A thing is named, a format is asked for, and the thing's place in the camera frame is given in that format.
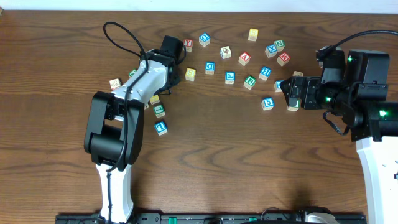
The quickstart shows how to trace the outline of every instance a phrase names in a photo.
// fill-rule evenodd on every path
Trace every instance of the green light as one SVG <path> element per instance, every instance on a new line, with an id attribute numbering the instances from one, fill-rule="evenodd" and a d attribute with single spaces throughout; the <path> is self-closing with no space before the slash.
<path id="1" fill-rule="evenodd" d="M 380 116 L 388 115 L 388 113 L 386 111 L 379 111 L 379 112 L 380 112 Z"/>

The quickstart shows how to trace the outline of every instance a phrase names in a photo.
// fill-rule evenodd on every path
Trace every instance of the white wall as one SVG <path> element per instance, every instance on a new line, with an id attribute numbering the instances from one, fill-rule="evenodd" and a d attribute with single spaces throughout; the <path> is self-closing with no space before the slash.
<path id="1" fill-rule="evenodd" d="M 2 0 L 3 9 L 398 13 L 398 0 Z"/>

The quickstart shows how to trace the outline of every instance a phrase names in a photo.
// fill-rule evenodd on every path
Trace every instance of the toy block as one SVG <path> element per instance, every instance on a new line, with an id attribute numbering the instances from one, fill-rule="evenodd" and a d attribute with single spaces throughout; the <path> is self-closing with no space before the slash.
<path id="1" fill-rule="evenodd" d="M 264 81 L 267 81 L 269 75 L 271 74 L 271 69 L 267 68 L 267 67 L 263 67 L 260 71 L 260 75 L 259 78 L 261 78 Z"/>
<path id="2" fill-rule="evenodd" d="M 246 80 L 243 83 L 243 86 L 248 88 L 249 90 L 251 90 L 254 86 L 254 84 L 256 84 L 256 79 L 254 77 L 252 77 L 251 75 L 249 75 Z"/>
<path id="3" fill-rule="evenodd" d="M 250 41 L 256 41 L 258 35 L 259 35 L 259 30 L 257 30 L 257 29 L 250 29 L 248 40 L 250 40 Z"/>
<path id="4" fill-rule="evenodd" d="M 285 42 L 283 40 L 275 40 L 274 45 L 278 49 L 278 52 L 281 52 L 285 48 Z"/>
<path id="5" fill-rule="evenodd" d="M 294 71 L 294 73 L 293 73 L 293 76 L 303 76 L 304 75 L 304 73 L 302 73 L 302 72 L 298 72 L 298 71 Z"/>
<path id="6" fill-rule="evenodd" d="M 195 81 L 196 70 L 192 68 L 187 68 L 187 72 L 185 73 L 185 79 L 189 81 Z"/>
<path id="7" fill-rule="evenodd" d="M 297 111 L 300 109 L 300 100 L 297 100 L 296 106 L 287 106 L 287 110 L 289 111 Z"/>
<path id="8" fill-rule="evenodd" d="M 211 37 L 207 33 L 204 33 L 199 37 L 199 43 L 202 44 L 202 46 L 204 47 L 210 44 L 210 40 Z"/>
<path id="9" fill-rule="evenodd" d="M 277 93 L 282 91 L 282 89 L 280 89 L 281 82 L 283 82 L 283 80 L 277 80 L 274 84 L 274 89 L 275 89 L 275 92 L 277 92 Z"/>
<path id="10" fill-rule="evenodd" d="M 159 95 L 154 95 L 149 99 L 149 102 L 154 105 L 156 103 L 160 103 Z"/>
<path id="11" fill-rule="evenodd" d="M 276 46 L 274 44 L 268 45 L 266 48 L 266 55 L 269 58 L 275 56 L 277 52 L 278 52 L 278 49 L 276 48 Z"/>
<path id="12" fill-rule="evenodd" d="M 251 58 L 251 56 L 248 53 L 243 52 L 243 54 L 241 54 L 241 56 L 239 56 L 239 63 L 241 63 L 243 66 L 245 66 L 250 62 L 250 58 Z"/>
<path id="13" fill-rule="evenodd" d="M 287 62 L 289 62 L 290 60 L 290 56 L 287 55 L 287 53 L 283 53 L 281 54 L 278 59 L 276 60 L 280 66 L 284 66 L 287 64 Z"/>
<path id="14" fill-rule="evenodd" d="M 225 73 L 225 84 L 233 84 L 235 82 L 235 73 L 226 72 Z"/>
<path id="15" fill-rule="evenodd" d="M 193 47 L 193 40 L 184 39 L 184 46 L 185 46 L 187 52 L 191 52 L 192 51 L 192 47 Z"/>
<path id="16" fill-rule="evenodd" d="M 159 136 L 161 136 L 162 134 L 166 134 L 167 133 L 167 127 L 166 127 L 166 124 L 163 121 L 155 124 L 155 129 L 156 129 L 157 134 Z"/>
<path id="17" fill-rule="evenodd" d="M 163 117 L 166 115 L 164 108 L 162 105 L 154 106 L 155 115 L 157 118 Z"/>
<path id="18" fill-rule="evenodd" d="M 215 70 L 216 70 L 216 63 L 214 63 L 214 62 L 206 62 L 205 74 L 214 75 L 214 71 Z"/>
<path id="19" fill-rule="evenodd" d="M 136 68 L 133 69 L 133 70 L 130 72 L 129 77 L 131 78 L 136 72 L 137 72 L 137 69 L 136 69 Z"/>
<path id="20" fill-rule="evenodd" d="M 122 86 L 122 83 L 120 82 L 120 80 L 118 78 L 109 81 L 109 83 L 111 84 L 111 89 L 112 90 L 115 90 L 115 89 L 117 89 L 117 88 Z"/>
<path id="21" fill-rule="evenodd" d="M 229 46 L 226 46 L 221 48 L 220 54 L 222 59 L 226 59 L 231 57 L 232 52 Z"/>
<path id="22" fill-rule="evenodd" d="M 261 102 L 261 106 L 263 110 L 271 110 L 274 107 L 274 100 L 270 98 L 265 98 Z"/>

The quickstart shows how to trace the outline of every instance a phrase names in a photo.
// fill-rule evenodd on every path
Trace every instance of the wooden table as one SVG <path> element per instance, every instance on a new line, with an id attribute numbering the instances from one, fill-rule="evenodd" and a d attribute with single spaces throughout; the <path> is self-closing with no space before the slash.
<path id="1" fill-rule="evenodd" d="M 91 98 L 110 92 L 109 80 L 128 79 L 138 59 L 113 46 L 102 25 L 116 21 L 146 50 L 164 35 L 194 40 L 180 65 L 182 81 L 161 96 L 169 133 L 159 137 L 152 106 L 145 110 L 144 143 L 134 166 L 135 206 L 165 213 L 261 212 L 319 205 L 334 212 L 367 213 L 363 172 L 350 137 L 322 119 L 323 111 L 286 110 L 276 80 L 294 70 L 319 76 L 315 50 L 356 32 L 398 30 L 398 16 L 367 14 L 171 13 L 5 11 L 0 20 L 0 222 L 53 223 L 59 213 L 93 213 L 101 208 L 100 178 L 83 150 Z M 259 29 L 256 42 L 247 41 Z M 117 27 L 109 34 L 138 50 Z M 200 34 L 211 35 L 202 47 Z M 266 45 L 283 39 L 292 59 L 281 67 Z M 220 47 L 232 57 L 222 60 Z M 398 97 L 398 41 L 369 35 L 343 45 L 390 53 L 389 100 Z M 252 59 L 245 67 L 238 55 Z M 216 73 L 205 75 L 205 62 Z M 268 81 L 243 87 L 262 66 Z M 194 82 L 184 78 L 197 70 Z M 224 84 L 225 71 L 237 74 Z M 271 96 L 275 107 L 263 111 Z"/>

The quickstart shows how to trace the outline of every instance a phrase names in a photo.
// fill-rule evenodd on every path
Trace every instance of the green led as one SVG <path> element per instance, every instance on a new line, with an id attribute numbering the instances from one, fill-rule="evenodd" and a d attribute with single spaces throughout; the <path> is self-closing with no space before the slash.
<path id="1" fill-rule="evenodd" d="M 388 113 L 386 111 L 379 111 L 380 112 L 380 116 L 386 116 L 388 115 Z"/>

